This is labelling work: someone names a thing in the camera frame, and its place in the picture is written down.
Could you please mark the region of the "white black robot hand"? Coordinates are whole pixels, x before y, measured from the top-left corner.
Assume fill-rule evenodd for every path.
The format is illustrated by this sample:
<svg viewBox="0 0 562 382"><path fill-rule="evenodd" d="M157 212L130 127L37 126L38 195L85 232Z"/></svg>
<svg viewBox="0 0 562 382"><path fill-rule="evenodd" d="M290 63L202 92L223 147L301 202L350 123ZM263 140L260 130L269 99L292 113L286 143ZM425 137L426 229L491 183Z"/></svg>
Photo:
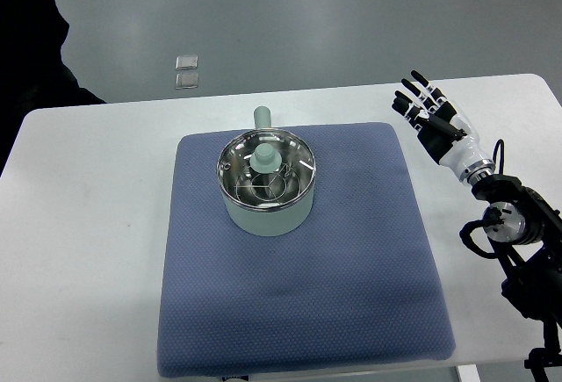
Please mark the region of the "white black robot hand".
<svg viewBox="0 0 562 382"><path fill-rule="evenodd" d="M430 158L450 169L462 184L474 185L491 176L494 160L481 149L470 120L421 73L413 70L411 76L401 80L409 93L397 90L392 108L416 131Z"/></svg>

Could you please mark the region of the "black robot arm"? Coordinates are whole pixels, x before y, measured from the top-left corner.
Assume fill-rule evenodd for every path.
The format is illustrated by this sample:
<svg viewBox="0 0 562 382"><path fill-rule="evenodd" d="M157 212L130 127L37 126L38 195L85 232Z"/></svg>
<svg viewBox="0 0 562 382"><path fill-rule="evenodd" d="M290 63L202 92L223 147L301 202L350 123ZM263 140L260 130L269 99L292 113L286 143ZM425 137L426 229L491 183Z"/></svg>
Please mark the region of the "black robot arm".
<svg viewBox="0 0 562 382"><path fill-rule="evenodd" d="M501 295L523 317L543 323L544 345L530 351L524 367L546 381L546 370L561 365L561 212L516 177L482 172L468 183L488 207L463 226L460 239L500 263Z"/></svg>

